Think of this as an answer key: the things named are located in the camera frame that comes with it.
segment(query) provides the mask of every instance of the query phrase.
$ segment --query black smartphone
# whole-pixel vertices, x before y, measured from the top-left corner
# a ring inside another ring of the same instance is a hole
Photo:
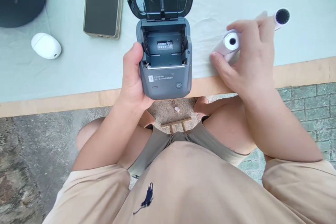
[[[85,0],[84,32],[90,36],[119,38],[123,0]]]

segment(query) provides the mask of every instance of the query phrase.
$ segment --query person's left hand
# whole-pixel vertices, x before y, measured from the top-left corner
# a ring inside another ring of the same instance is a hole
[[[145,111],[154,102],[144,93],[139,62],[143,56],[143,49],[139,42],[135,42],[133,47],[124,55],[124,73],[119,100],[131,109]]]

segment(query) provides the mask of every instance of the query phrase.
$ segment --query wooden table edge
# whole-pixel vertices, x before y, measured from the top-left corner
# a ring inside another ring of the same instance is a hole
[[[336,82],[336,56],[274,67],[276,88]],[[192,80],[186,96],[199,97],[231,93],[219,76]],[[0,103],[0,118],[112,106],[120,89]]]

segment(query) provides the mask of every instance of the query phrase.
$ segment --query concrete ground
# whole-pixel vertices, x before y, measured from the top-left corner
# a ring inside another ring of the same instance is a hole
[[[336,167],[336,83],[279,90],[286,105]],[[213,101],[224,97],[214,96]],[[195,98],[155,102],[149,112],[155,126],[191,117],[197,124]],[[110,108],[67,111],[0,119],[0,224],[41,223],[69,175],[77,155],[79,129]],[[174,129],[182,131],[182,126]],[[255,150],[239,168],[261,183],[265,166]]]

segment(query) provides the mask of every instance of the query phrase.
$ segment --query shorts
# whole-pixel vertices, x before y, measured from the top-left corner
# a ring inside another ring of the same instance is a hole
[[[152,129],[153,133],[139,157],[131,167],[127,169],[130,175],[136,179],[139,178],[161,151],[176,141],[188,141],[200,145],[230,164],[238,166],[248,155],[242,155],[230,150],[211,135],[203,125],[203,121],[207,118],[208,116],[204,116],[201,122],[190,131],[175,132],[174,134],[164,133],[150,125],[148,128]]]

